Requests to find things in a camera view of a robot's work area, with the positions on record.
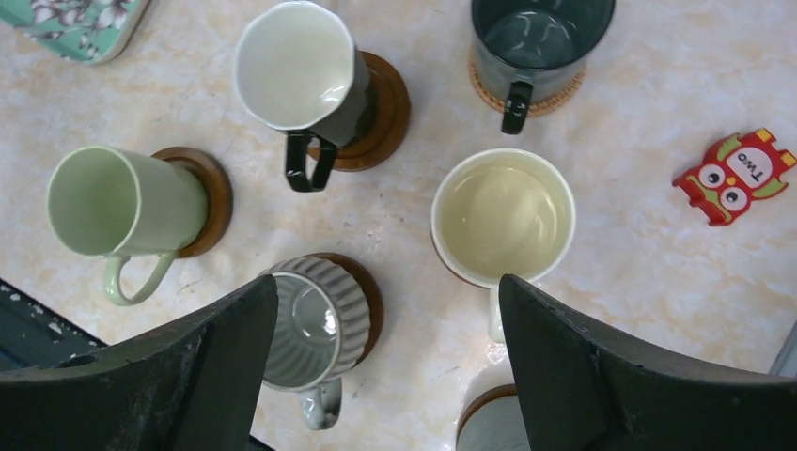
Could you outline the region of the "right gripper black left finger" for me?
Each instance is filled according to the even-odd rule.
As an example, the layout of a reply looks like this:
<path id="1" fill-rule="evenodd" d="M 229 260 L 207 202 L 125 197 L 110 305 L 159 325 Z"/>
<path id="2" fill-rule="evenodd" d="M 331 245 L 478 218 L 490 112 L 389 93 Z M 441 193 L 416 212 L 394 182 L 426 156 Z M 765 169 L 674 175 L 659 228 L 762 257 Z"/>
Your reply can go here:
<path id="1" fill-rule="evenodd" d="M 277 313 L 261 275 L 54 367 L 1 370 L 5 450 L 261 450 L 250 429 Z"/>

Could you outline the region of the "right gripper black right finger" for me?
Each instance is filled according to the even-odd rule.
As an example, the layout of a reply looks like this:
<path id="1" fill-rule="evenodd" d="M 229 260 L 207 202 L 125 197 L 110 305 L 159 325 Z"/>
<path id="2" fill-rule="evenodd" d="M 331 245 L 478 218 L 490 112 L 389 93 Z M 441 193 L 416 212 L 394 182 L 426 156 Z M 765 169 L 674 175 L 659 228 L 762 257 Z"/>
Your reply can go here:
<path id="1" fill-rule="evenodd" d="M 792 450 L 796 381 L 662 348 L 507 274 L 499 307 L 535 450 Z"/>

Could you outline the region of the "metallic grey cup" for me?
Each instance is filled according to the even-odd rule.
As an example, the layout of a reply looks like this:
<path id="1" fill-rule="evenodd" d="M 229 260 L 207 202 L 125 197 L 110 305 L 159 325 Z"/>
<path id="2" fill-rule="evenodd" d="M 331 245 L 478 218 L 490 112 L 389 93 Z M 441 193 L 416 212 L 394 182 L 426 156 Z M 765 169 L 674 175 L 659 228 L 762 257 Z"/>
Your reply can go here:
<path id="1" fill-rule="evenodd" d="M 366 293 L 327 258 L 296 257 L 265 273 L 276 283 L 278 311 L 262 382 L 296 394 L 308 428 L 329 429 L 340 415 L 341 377 L 356 366 L 369 338 Z"/>

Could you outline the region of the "dark brown wooden coaster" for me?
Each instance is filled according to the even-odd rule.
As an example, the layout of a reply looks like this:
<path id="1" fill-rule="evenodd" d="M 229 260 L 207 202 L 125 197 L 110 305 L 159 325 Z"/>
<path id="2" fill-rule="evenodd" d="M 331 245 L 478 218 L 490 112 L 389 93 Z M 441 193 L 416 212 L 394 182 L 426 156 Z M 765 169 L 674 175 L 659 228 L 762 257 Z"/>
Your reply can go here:
<path id="1" fill-rule="evenodd" d="M 207 219 L 194 241 L 178 250 L 178 258 L 198 257 L 210 251 L 226 234 L 233 212 L 233 190 L 225 168 L 209 153 L 197 148 L 162 148 L 151 157 L 177 164 L 202 185 Z"/>

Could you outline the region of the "cream cup with yellow inside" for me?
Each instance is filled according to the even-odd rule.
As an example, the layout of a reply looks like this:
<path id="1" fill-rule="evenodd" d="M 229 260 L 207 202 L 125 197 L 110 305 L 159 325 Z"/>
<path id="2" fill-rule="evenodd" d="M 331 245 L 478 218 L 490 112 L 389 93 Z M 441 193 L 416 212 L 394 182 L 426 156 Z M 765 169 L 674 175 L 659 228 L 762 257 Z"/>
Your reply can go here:
<path id="1" fill-rule="evenodd" d="M 430 230 L 445 262 L 489 292 L 488 335 L 505 340 L 499 282 L 506 274 L 536 282 L 570 249 L 575 198 L 547 160 L 517 148 L 493 148 L 455 166 L 440 184 Z"/>

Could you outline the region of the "pale green cup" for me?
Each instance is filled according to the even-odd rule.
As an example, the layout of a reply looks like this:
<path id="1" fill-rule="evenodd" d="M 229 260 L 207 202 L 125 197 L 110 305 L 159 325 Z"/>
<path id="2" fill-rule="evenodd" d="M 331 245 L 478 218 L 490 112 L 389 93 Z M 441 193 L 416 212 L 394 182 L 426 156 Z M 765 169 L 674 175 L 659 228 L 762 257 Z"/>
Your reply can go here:
<path id="1" fill-rule="evenodd" d="M 116 305 L 145 301 L 179 251 L 208 217 L 199 179 L 179 164 L 108 146 L 79 148 L 56 167 L 47 188 L 49 224 L 73 253 L 106 262 L 103 289 Z M 138 256 L 158 261 L 134 294 L 121 286 L 124 265 Z"/>

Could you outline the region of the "light tan wooden coaster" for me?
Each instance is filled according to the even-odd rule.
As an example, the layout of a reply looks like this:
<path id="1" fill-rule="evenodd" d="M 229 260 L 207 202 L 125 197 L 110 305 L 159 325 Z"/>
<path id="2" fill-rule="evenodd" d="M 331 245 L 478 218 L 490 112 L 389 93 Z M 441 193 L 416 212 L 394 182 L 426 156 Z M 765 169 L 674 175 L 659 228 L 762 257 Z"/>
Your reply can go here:
<path id="1" fill-rule="evenodd" d="M 505 103 L 488 92 L 483 86 L 479 76 L 477 75 L 476 63 L 472 54 L 469 55 L 468 65 L 471 84 L 478 96 L 493 110 L 503 113 L 505 109 Z M 556 92 L 553 96 L 550 96 L 542 101 L 532 102 L 528 107 L 527 116 L 542 117 L 561 108 L 578 92 L 584 81 L 585 74 L 586 69 L 580 70 L 563 89 Z"/>

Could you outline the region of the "white and black cup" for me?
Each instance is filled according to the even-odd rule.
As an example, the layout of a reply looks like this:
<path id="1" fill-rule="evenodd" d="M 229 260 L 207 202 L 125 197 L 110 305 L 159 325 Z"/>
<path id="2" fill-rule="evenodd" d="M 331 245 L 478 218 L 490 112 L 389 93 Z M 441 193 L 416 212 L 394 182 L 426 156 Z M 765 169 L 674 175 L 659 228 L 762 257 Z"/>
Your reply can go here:
<path id="1" fill-rule="evenodd" d="M 343 21 L 310 1 L 287 1 L 248 24 L 237 44 L 234 90 L 246 112 L 286 136 L 295 192 L 325 189 L 338 152 L 377 116 L 367 62 Z"/>

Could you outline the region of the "dark grey cup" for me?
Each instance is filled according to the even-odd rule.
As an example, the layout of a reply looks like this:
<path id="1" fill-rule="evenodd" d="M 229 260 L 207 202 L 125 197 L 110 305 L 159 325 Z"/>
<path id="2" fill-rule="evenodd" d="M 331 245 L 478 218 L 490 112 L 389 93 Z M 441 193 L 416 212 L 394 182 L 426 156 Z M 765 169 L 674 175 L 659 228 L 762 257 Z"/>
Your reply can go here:
<path id="1" fill-rule="evenodd" d="M 563 89 L 586 67 L 617 2 L 473 1 L 472 55 L 488 92 L 505 103 L 501 132 L 520 133 L 529 105 Z"/>

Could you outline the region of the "green floral serving tray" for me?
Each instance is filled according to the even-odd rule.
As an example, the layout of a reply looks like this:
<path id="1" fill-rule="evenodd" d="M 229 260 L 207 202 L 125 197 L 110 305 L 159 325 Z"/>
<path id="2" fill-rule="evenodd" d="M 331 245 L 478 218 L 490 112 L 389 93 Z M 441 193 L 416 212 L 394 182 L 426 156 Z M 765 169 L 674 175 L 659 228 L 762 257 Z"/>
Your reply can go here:
<path id="1" fill-rule="evenodd" d="M 1 0 L 1 21 L 57 54 L 85 65 L 118 56 L 149 0 Z"/>

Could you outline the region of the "small red toy packet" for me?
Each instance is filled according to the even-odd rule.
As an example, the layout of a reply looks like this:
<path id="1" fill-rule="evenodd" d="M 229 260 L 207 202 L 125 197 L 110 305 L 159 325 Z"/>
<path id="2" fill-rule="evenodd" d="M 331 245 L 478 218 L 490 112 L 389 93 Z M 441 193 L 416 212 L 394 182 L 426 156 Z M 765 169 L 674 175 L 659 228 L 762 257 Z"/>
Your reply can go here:
<path id="1" fill-rule="evenodd" d="M 776 137 L 765 128 L 733 133 L 713 143 L 700 164 L 675 177 L 672 185 L 706 215 L 710 226 L 729 226 L 752 203 L 788 188 L 782 177 L 796 166 L 796 156 L 775 144 Z"/>

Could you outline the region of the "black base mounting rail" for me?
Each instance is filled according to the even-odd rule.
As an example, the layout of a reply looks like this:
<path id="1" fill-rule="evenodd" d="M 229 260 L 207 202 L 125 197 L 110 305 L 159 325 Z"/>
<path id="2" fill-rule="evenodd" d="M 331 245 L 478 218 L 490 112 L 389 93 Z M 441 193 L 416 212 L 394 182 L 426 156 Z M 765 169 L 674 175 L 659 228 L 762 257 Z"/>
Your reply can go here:
<path id="1" fill-rule="evenodd" d="M 1 370 L 54 367 L 105 344 L 11 283 L 1 282 Z"/>

